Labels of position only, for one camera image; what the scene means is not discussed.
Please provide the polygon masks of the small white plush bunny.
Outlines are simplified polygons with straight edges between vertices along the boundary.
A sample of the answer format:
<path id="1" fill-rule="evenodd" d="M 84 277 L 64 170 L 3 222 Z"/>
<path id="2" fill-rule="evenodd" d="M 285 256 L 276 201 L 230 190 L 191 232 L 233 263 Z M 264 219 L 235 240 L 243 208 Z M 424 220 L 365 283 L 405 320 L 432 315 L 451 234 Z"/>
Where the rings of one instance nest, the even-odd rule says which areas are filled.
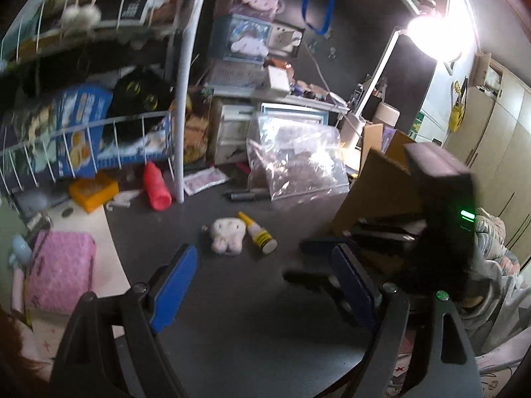
<path id="1" fill-rule="evenodd" d="M 240 255 L 247 227 L 240 218 L 218 218 L 202 230 L 211 237 L 211 250 L 218 255 Z"/>

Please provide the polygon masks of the brown cardboard box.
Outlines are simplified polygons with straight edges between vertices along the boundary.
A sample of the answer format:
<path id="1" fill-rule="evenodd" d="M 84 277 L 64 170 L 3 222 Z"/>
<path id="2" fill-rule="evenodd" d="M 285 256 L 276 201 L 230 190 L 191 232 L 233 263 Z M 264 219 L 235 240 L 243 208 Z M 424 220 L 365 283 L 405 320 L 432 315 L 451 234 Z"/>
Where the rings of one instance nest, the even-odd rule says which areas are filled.
<path id="1" fill-rule="evenodd" d="M 362 141 L 360 173 L 331 222 L 335 235 L 352 229 L 361 218 L 421 211 L 405 155 L 405 147 L 414 141 L 383 124 L 365 126 Z"/>

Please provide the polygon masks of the red pink bottle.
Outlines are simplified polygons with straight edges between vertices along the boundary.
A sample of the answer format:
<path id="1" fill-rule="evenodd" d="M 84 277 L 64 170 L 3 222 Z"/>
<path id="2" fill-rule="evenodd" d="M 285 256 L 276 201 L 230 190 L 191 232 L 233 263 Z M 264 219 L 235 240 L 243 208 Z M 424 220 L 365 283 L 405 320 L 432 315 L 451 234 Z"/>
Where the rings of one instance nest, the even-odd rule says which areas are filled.
<path id="1" fill-rule="evenodd" d="M 147 162 L 144 166 L 143 186 L 152 209 L 164 211 L 171 206 L 172 195 L 167 189 L 160 169 L 152 162 Z"/>

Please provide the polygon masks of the yellow super glue bottle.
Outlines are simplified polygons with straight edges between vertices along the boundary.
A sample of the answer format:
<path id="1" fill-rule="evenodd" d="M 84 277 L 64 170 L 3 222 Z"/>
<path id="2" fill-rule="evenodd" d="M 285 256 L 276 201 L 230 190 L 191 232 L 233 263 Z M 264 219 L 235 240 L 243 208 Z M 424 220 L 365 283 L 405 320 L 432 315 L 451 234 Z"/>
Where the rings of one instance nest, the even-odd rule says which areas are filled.
<path id="1" fill-rule="evenodd" d="M 264 227 L 241 211 L 238 217 L 245 223 L 248 234 L 263 254 L 270 254 L 277 248 L 277 240 Z"/>

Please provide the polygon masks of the white pink sachet packet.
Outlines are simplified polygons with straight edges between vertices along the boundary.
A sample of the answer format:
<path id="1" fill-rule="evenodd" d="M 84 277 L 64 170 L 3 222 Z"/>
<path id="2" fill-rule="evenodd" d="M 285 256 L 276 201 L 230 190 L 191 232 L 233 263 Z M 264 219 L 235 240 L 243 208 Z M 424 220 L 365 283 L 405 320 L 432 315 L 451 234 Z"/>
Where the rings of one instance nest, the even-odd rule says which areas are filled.
<path id="1" fill-rule="evenodd" d="M 229 180 L 230 177 L 220 169 L 209 167 L 184 177 L 184 191 L 186 195 L 193 196 Z"/>

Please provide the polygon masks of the pink book box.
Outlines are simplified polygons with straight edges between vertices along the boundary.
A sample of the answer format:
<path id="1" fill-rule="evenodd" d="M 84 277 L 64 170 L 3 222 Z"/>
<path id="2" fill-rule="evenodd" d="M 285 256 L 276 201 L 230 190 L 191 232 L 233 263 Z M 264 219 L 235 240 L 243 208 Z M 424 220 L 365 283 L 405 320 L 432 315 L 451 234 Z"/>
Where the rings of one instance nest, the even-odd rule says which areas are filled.
<path id="1" fill-rule="evenodd" d="M 49 313 L 70 314 L 93 289 L 96 244 L 85 232 L 41 231 L 26 273 L 25 303 Z"/>

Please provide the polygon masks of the black marker pen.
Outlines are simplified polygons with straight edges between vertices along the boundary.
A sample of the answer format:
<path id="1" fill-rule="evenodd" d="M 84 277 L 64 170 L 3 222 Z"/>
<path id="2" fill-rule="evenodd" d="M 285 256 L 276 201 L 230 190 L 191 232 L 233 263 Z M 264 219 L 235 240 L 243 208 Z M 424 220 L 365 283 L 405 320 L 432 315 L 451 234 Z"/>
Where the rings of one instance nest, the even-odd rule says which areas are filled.
<path id="1" fill-rule="evenodd" d="M 271 199 L 269 191 L 266 189 L 232 190 L 225 192 L 223 196 L 232 202 L 248 202 Z"/>

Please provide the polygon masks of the orange small box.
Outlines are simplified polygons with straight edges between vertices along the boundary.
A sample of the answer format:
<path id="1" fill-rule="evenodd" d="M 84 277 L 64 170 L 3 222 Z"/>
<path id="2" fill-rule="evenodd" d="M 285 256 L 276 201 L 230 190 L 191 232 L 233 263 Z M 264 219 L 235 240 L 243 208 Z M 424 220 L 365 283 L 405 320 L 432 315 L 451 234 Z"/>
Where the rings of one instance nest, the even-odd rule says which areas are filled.
<path id="1" fill-rule="evenodd" d="M 119 184 L 111 176 L 99 172 L 94 178 L 79 178 L 68 187 L 69 196 L 87 214 L 112 200 L 119 193 Z"/>

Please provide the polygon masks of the beige wardrobe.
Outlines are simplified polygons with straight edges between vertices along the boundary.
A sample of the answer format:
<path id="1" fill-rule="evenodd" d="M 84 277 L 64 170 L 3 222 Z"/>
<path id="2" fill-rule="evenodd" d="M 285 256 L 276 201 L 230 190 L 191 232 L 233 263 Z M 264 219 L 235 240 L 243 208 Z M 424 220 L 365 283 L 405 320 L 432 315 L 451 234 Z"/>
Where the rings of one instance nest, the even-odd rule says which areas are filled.
<path id="1" fill-rule="evenodd" d="M 444 147 L 469 167 L 477 205 L 503 220 L 505 246 L 530 260 L 530 86 L 489 53 L 475 57 L 464 118 Z"/>

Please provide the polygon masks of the white paper sheet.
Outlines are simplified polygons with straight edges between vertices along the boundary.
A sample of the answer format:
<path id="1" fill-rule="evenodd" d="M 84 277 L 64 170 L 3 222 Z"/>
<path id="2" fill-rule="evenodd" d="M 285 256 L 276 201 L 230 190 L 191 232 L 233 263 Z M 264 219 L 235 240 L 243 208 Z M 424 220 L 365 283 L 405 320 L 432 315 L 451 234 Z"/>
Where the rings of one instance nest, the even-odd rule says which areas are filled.
<path id="1" fill-rule="evenodd" d="M 39 356 L 52 360 L 79 298 L 99 298 L 130 288 L 108 226 L 105 209 L 87 214 L 73 201 L 48 212 L 51 229 L 39 232 L 28 268 L 24 302 Z"/>

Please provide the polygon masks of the yellow hanging bag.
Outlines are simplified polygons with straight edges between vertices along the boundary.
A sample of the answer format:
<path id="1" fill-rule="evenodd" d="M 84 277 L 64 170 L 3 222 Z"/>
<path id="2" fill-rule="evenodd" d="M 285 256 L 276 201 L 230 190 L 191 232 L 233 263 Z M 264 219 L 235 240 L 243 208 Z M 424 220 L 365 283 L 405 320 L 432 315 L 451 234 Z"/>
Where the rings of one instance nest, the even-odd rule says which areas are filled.
<path id="1" fill-rule="evenodd" d="M 460 84 L 458 81 L 453 83 L 453 91 L 455 93 L 455 102 L 450 112 L 448 130 L 455 133 L 460 128 L 464 120 L 466 94 L 468 87 L 468 78 L 464 77 L 464 81 Z"/>

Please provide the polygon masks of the clear zip plastic bag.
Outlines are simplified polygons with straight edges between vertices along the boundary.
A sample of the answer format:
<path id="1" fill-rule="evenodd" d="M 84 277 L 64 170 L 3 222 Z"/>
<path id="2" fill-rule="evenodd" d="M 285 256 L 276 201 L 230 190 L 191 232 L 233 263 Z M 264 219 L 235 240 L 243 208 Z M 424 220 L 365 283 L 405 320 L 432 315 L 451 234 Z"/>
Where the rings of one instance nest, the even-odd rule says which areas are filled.
<path id="1" fill-rule="evenodd" d="M 345 193 L 349 181 L 339 131 L 328 125 L 262 114 L 249 124 L 248 188 L 269 199 L 302 201 Z"/>

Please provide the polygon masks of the blue snack package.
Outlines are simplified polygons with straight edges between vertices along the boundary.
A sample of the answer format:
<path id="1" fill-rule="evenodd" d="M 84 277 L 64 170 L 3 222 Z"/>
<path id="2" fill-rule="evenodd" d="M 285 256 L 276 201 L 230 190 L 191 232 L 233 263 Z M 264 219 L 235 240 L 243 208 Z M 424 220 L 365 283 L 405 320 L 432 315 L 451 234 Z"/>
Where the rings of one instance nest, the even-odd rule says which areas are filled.
<path id="1" fill-rule="evenodd" d="M 113 94 L 97 85 L 76 85 L 57 98 L 57 170 L 60 177 L 93 178 L 104 120 Z"/>

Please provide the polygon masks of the white desk lamp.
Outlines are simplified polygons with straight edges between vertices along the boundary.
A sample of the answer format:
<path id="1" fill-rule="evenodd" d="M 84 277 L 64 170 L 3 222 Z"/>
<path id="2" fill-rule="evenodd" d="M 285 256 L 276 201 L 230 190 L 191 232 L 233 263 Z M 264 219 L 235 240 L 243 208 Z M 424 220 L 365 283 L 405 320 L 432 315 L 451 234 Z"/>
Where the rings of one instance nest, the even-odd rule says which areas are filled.
<path id="1" fill-rule="evenodd" d="M 397 110 L 394 128 L 410 133 L 436 66 L 451 66 L 463 54 L 465 44 L 452 19 L 435 10 L 413 17 L 404 28 L 395 28 L 369 84 L 343 119 L 340 130 L 343 146 L 356 146 L 369 120 L 364 112 L 380 104 Z"/>

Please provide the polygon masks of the stacked plush toy boxes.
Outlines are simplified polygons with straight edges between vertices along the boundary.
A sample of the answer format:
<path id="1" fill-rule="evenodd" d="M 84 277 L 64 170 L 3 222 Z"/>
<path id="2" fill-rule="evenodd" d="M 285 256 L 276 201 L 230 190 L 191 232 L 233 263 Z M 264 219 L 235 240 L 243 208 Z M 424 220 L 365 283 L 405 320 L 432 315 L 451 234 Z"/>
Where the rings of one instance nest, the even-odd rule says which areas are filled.
<path id="1" fill-rule="evenodd" d="M 281 0 L 216 0 L 209 57 L 261 65 Z"/>

